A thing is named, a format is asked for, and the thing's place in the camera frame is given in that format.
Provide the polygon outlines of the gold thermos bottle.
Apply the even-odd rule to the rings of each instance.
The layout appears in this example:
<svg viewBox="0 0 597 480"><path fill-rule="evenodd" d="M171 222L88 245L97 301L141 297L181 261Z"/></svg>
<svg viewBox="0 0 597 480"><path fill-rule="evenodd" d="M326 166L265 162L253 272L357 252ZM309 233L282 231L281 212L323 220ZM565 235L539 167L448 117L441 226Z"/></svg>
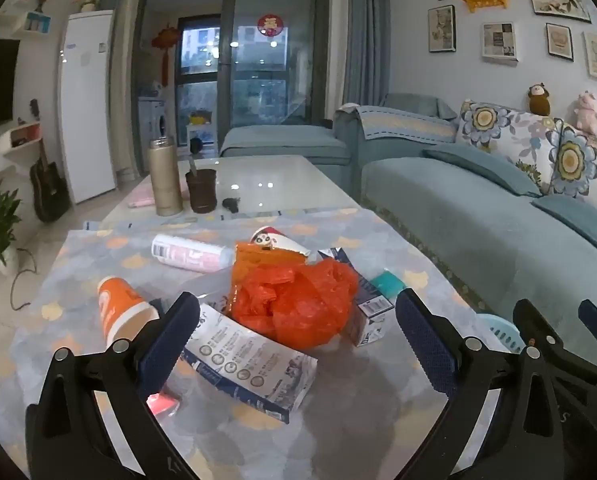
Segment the gold thermos bottle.
<svg viewBox="0 0 597 480"><path fill-rule="evenodd" d="M182 206L177 149L172 138L161 136L151 140L148 159L156 213L162 217L180 214L184 206Z"/></svg>

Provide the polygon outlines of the teal small packet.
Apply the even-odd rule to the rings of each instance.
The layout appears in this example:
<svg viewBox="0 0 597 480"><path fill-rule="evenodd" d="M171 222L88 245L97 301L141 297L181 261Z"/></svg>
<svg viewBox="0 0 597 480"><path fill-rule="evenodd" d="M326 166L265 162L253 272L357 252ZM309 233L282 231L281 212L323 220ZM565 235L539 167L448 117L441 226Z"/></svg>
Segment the teal small packet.
<svg viewBox="0 0 597 480"><path fill-rule="evenodd" d="M384 270L372 278L370 283L391 302L395 302L398 295L407 288L407 285L398 276L388 270Z"/></svg>

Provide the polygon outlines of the floral cushion middle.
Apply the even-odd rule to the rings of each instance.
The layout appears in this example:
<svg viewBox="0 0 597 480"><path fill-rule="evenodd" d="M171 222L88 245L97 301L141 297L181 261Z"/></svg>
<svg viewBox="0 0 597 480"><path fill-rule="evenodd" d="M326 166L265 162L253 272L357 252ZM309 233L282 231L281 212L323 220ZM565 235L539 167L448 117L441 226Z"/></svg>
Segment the floral cushion middle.
<svg viewBox="0 0 597 480"><path fill-rule="evenodd" d="M597 210L597 137L561 118L556 118L554 125L556 140L550 152L553 174L548 193L568 196Z"/></svg>

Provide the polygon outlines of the light blue trash basket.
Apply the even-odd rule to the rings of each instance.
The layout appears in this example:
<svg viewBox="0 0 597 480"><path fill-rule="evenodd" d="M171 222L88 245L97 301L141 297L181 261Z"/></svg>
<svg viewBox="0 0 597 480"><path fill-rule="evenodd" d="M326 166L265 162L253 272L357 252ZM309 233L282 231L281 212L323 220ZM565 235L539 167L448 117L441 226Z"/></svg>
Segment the light blue trash basket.
<svg viewBox="0 0 597 480"><path fill-rule="evenodd" d="M480 313L478 317L487 325L489 330L512 353L521 353L526 347L516 326L498 315Z"/></svg>

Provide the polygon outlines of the red white panda paper cup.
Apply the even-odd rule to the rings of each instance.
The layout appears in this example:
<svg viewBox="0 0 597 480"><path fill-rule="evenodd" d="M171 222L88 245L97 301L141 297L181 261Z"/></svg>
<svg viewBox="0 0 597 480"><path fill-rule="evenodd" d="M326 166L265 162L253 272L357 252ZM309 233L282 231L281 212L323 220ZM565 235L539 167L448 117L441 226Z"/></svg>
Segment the red white panda paper cup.
<svg viewBox="0 0 597 480"><path fill-rule="evenodd" d="M283 250L308 258L310 250L287 237L273 226L263 226L253 233L250 242L266 250Z"/></svg>

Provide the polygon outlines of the white newspaper canvas picture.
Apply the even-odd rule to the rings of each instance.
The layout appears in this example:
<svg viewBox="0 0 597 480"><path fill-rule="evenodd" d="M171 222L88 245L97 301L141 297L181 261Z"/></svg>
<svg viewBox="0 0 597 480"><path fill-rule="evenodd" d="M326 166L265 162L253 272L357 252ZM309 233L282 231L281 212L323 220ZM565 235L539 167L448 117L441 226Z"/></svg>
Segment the white newspaper canvas picture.
<svg viewBox="0 0 597 480"><path fill-rule="evenodd" d="M504 64L519 62L513 23L485 23L481 26L481 57Z"/></svg>

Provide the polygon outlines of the teal ottoman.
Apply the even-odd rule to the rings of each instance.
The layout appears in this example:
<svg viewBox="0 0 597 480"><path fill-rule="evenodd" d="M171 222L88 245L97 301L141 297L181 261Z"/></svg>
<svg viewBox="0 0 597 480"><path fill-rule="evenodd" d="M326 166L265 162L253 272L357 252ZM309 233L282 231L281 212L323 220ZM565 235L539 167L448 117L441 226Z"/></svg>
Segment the teal ottoman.
<svg viewBox="0 0 597 480"><path fill-rule="evenodd" d="M305 157L347 193L351 155L332 129L311 125L257 125L231 129L221 145L221 157L296 155Z"/></svg>

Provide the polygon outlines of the orange plastic bag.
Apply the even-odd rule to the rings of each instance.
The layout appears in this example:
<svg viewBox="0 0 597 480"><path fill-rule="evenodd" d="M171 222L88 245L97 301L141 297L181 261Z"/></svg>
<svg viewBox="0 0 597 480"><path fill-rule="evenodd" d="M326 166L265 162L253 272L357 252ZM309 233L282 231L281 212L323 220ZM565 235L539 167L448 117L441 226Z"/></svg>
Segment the orange plastic bag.
<svg viewBox="0 0 597 480"><path fill-rule="evenodd" d="M357 292L356 272L334 259L259 266L236 285L230 312L250 330L304 351L344 330Z"/></svg>

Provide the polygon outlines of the large white milk carton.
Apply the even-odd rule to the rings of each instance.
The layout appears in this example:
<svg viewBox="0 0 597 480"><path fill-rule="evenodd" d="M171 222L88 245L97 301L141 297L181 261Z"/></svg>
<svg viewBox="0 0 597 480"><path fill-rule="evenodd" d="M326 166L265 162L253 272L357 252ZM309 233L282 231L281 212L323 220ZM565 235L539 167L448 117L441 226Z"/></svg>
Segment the large white milk carton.
<svg viewBox="0 0 597 480"><path fill-rule="evenodd" d="M200 319L182 352L220 392L283 424L300 406L317 375L318 360L282 346L200 305Z"/></svg>

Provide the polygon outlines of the small framed picture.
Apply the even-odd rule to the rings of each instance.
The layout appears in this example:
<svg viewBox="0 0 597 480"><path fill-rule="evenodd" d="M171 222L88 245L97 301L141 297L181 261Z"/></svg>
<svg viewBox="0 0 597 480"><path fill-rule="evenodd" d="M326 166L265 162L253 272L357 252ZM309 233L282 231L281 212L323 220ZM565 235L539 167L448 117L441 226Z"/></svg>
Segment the small framed picture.
<svg viewBox="0 0 597 480"><path fill-rule="evenodd" d="M574 62L575 54L571 29L564 25L547 23L545 24L547 34L548 54L556 58L563 58L566 61Z"/></svg>

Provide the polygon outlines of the teal sofa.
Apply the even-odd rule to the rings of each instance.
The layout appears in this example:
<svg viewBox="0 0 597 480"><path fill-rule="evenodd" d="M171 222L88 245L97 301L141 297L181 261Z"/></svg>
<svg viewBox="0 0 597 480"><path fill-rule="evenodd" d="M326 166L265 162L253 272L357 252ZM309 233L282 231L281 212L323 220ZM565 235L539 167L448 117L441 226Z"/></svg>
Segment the teal sofa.
<svg viewBox="0 0 597 480"><path fill-rule="evenodd" d="M507 159L455 142L460 112L417 94L343 105L333 132L351 155L351 194L474 309L509 318L527 299L567 350L597 364L597 341L578 318L583 300L597 306L597 210L543 194Z"/></svg>

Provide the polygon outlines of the blue grey curtain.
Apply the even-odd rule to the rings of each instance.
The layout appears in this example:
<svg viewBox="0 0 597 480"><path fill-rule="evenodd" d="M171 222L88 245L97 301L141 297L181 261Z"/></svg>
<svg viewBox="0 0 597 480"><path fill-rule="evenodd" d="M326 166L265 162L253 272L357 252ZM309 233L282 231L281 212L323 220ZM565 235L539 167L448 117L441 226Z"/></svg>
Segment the blue grey curtain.
<svg viewBox="0 0 597 480"><path fill-rule="evenodd" d="M348 0L344 101L379 105L391 63L391 0Z"/></svg>

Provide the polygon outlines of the pink white spray bottle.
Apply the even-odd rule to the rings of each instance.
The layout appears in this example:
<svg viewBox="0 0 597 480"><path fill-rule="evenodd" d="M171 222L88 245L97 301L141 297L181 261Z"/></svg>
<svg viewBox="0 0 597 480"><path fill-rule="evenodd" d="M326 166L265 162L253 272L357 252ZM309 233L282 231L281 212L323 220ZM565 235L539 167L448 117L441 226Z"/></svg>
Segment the pink white spray bottle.
<svg viewBox="0 0 597 480"><path fill-rule="evenodd" d="M236 256L229 247L166 234L157 234L153 238L151 252L154 258L166 266L203 274L232 266Z"/></svg>

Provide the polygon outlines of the dark brown cup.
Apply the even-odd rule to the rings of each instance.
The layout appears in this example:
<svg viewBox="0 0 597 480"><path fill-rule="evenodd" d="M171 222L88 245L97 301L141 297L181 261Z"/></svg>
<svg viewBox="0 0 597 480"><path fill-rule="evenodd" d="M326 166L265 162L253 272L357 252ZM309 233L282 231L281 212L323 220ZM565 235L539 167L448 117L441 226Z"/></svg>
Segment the dark brown cup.
<svg viewBox="0 0 597 480"><path fill-rule="evenodd" d="M197 214L208 214L217 207L217 172L213 169L198 169L186 173L190 206Z"/></svg>

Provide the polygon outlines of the small blue milk carton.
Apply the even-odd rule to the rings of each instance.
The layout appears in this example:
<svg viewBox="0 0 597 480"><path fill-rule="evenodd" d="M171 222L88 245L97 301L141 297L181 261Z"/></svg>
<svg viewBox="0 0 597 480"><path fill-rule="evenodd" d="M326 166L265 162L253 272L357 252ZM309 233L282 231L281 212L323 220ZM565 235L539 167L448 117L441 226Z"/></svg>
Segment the small blue milk carton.
<svg viewBox="0 0 597 480"><path fill-rule="evenodd" d="M350 341L360 348L382 339L387 332L394 304L356 270L344 249L319 250L318 254L321 259L330 258L346 264L356 275L358 289L346 325L346 334Z"/></svg>

